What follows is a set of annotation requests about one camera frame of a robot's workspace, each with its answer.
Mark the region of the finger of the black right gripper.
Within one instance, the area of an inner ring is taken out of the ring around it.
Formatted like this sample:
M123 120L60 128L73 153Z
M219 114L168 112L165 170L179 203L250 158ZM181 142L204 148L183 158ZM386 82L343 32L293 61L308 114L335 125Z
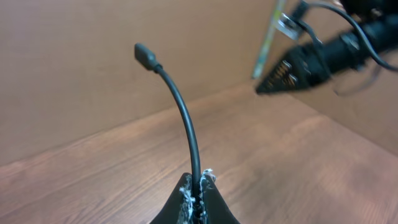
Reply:
M288 50L256 87L256 93L274 94L308 88L308 72L299 49Z

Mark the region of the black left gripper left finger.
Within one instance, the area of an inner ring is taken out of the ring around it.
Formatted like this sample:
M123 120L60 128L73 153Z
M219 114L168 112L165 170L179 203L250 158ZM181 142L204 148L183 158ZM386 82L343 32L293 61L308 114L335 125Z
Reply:
M193 223L192 175L183 173L161 211L150 224Z

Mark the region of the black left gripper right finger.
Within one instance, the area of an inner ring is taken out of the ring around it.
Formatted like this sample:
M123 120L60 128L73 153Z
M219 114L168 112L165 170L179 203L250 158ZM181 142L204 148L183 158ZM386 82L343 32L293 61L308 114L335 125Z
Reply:
M220 191L215 185L216 176L212 169L203 171L200 179L201 214L200 223L204 224L239 224L228 208Z

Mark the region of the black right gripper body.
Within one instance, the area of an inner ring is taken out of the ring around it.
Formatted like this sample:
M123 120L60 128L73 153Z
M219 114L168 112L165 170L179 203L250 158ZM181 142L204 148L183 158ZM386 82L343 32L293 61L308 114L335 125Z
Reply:
M307 42L295 46L292 51L292 75L297 78L296 89L310 89L326 83L331 78L321 45Z

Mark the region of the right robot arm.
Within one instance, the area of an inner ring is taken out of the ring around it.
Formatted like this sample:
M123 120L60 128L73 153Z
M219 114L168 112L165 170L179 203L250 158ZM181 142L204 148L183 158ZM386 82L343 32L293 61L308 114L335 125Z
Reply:
M344 70L357 70L368 58L386 70L397 71L396 66L380 56L397 46L397 2L342 1L342 6L339 9L326 2L300 1L290 14L281 15L278 23L282 33L291 39L307 33L311 40L283 54L255 88L258 95L309 90ZM303 21L308 11L315 8L337 13L352 29L322 43Z

